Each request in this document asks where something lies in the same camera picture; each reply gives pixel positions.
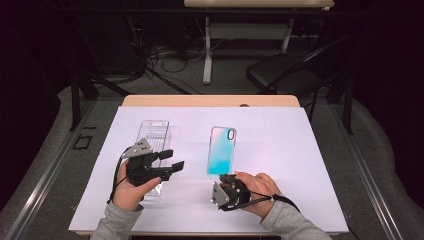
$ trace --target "sleeve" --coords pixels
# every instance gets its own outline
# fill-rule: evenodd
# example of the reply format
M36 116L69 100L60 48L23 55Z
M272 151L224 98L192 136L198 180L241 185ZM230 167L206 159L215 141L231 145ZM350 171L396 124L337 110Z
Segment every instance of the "sleeve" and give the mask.
M136 211L130 212L117 207L110 202L105 209L105 218L100 219L90 239L128 239L130 231L143 211L141 205Z
M323 230L316 227L290 204L276 201L261 226L286 240L331 240Z

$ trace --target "table leg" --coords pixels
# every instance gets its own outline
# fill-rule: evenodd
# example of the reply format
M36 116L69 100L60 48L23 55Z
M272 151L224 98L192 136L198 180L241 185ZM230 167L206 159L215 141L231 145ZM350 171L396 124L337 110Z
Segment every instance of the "table leg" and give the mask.
M281 46L281 52L282 53L287 52L287 48L289 46L289 41L290 41L290 37L291 37L291 31L293 29L293 24L294 24L294 19L290 19L287 22L287 29L286 29L286 32L285 32L285 37L283 39L283 45Z
M212 53L211 53L211 33L210 33L210 21L209 18L206 18L205 23L205 69L203 71L203 83L211 83L211 74L212 74Z

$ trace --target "transparent packaging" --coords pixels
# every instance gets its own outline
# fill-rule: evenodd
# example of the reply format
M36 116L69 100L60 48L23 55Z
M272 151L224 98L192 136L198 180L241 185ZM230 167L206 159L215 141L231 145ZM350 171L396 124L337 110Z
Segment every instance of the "transparent packaging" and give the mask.
M162 152L169 149L171 142L171 131L169 122L166 120L145 120L141 123L138 132L137 142L146 139L153 152ZM152 163L152 167L166 167L167 159L156 160ZM151 190L146 196L160 196L162 192L162 183Z

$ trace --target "wrist strap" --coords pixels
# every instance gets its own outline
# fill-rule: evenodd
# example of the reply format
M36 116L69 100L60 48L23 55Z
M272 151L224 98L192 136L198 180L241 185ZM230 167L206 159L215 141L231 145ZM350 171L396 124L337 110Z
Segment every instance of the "wrist strap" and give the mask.
M274 195L272 195L272 196L271 196L271 201L272 201L272 200L277 200L277 201L281 201L281 202L285 202L285 203L287 203L287 204L290 204L290 205L292 205L294 208L296 208L296 210L297 210L297 211L299 211L299 212L300 212L300 210L299 210L299 208L297 208L296 204L294 204L294 202L293 202L292 200L290 200L290 199L288 199L288 198L286 198L286 197L283 197L283 196L279 196L279 195L277 195L277 194L274 194Z

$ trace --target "phone case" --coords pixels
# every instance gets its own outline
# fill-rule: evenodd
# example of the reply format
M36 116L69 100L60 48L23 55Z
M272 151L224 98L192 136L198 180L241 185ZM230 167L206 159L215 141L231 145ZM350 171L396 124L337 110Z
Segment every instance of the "phone case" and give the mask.
M230 127L213 127L209 142L208 174L228 174L231 171L236 129Z

